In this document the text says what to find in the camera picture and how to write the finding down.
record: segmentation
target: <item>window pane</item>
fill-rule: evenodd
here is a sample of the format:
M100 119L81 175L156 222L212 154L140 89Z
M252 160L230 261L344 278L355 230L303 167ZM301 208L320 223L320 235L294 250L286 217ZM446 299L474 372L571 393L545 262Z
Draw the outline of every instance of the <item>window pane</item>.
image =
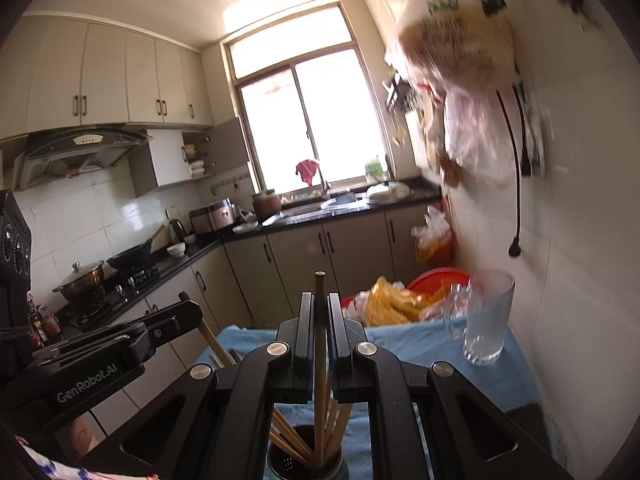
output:
M314 158L291 70L242 88L244 109L268 189L283 193L305 187L296 165Z
M237 78L318 48L351 41L338 7L305 14L231 44Z
M355 51L305 61L296 72L324 178L362 176L376 156L386 168L378 115Z

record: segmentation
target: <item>window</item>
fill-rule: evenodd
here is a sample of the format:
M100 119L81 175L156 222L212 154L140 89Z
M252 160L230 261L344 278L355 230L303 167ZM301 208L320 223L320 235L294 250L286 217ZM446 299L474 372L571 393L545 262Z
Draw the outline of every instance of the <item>window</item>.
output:
M335 182L364 176L385 147L358 46L339 7L264 28L229 46L258 179L278 193L306 187L296 165ZM312 183L320 184L316 173Z

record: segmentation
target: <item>silver bolt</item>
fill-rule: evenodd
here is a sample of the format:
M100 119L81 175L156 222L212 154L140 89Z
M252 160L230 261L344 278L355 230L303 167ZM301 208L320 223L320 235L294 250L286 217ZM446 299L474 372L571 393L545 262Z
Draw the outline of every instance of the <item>silver bolt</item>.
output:
M373 343L363 341L362 343L358 343L358 345L356 346L356 350L362 355L373 355L378 351L378 347Z
M271 355L284 355L289 351L289 345L276 341L267 346L267 352Z
M211 368L207 365L195 365L190 371L194 379L206 379L211 375Z
M435 374L440 377L451 377L453 375L453 366L444 361L434 363L431 368L433 368Z

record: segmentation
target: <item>glass mug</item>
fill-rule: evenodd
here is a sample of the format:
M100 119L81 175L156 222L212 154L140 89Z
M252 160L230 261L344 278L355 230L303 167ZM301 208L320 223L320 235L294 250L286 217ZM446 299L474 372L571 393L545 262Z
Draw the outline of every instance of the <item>glass mug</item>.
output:
M486 365L500 357L514 289L513 276L503 270L482 270L468 286L451 287L442 317L454 339L465 338L463 354L471 364ZM451 320L452 313L465 310L466 327Z

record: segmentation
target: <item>red cloth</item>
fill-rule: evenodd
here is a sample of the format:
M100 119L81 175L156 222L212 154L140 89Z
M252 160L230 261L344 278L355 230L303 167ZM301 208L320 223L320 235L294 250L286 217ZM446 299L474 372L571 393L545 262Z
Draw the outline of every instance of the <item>red cloth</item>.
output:
M300 178L302 182L306 182L306 184L311 187L311 180L313 179L316 171L320 167L317 160L313 160L312 158L308 158L307 160L303 160L299 162L296 166L296 174L300 174Z

